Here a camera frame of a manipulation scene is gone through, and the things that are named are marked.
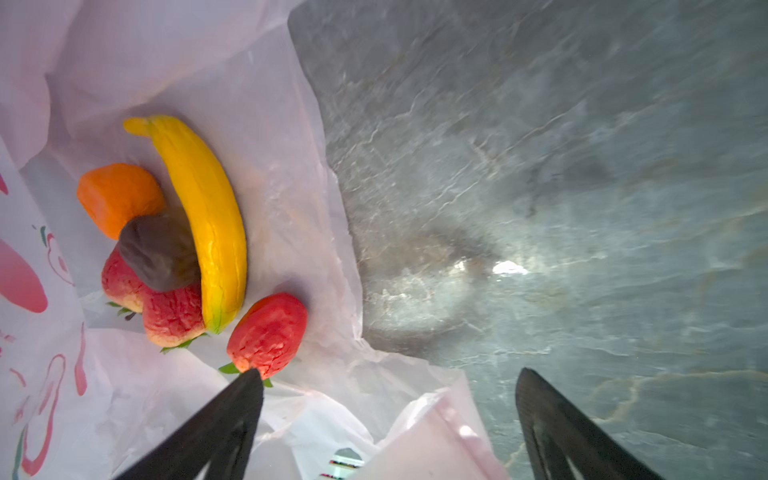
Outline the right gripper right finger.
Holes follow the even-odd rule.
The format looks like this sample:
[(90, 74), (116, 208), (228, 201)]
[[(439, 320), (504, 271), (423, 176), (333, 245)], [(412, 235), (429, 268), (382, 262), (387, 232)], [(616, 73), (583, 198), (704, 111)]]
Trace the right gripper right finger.
[(515, 401), (536, 479), (661, 480), (535, 370), (520, 371)]

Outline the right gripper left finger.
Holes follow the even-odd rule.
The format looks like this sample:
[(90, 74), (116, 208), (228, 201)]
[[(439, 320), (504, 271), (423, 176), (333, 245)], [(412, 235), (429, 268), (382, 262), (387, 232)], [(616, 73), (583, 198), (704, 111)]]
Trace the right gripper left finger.
[(257, 370), (242, 373), (154, 450), (118, 477), (242, 479), (264, 402)]

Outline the large red toy peach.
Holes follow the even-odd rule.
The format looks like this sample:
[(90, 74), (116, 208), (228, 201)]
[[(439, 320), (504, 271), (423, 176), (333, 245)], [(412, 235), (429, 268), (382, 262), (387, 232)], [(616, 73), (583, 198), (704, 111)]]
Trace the large red toy peach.
[(169, 292), (145, 289), (142, 300), (144, 330), (155, 345), (177, 347), (207, 330), (199, 283)]

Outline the pink printed plastic bag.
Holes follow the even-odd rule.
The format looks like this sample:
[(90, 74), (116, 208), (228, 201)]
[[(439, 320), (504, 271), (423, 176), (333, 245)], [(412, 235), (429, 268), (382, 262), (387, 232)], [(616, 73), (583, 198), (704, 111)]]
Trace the pink printed plastic bag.
[[(1, 475), (502, 479), (465, 375), (373, 349), (292, 1), (1, 5)], [(117, 229), (78, 201), (127, 163), (192, 224), (200, 333), (125, 319)]]

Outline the dark purple toy fruit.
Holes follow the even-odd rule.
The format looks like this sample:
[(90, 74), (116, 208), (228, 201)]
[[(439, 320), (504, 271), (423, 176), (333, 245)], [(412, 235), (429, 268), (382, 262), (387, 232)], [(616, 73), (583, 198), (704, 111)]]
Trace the dark purple toy fruit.
[(170, 292), (201, 280), (189, 220), (182, 208), (140, 216), (122, 229), (118, 251), (150, 289)]

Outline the yellow toy banana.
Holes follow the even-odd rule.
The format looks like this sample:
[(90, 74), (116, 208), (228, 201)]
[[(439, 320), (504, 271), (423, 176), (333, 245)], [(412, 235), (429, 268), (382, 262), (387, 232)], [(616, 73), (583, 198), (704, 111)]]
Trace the yellow toy banana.
[(228, 176), (208, 144), (176, 117), (128, 118), (123, 128), (150, 139), (166, 166), (194, 239), (203, 321), (219, 334), (242, 308), (248, 271), (244, 222)]

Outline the orange toy tangerine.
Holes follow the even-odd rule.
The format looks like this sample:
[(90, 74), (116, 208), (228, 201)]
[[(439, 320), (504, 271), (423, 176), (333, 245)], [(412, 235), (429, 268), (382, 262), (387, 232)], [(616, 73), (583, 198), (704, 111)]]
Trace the orange toy tangerine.
[(140, 166), (126, 163), (87, 172), (78, 182), (76, 195), (98, 229), (112, 240), (119, 239), (131, 220), (167, 207), (155, 177)]

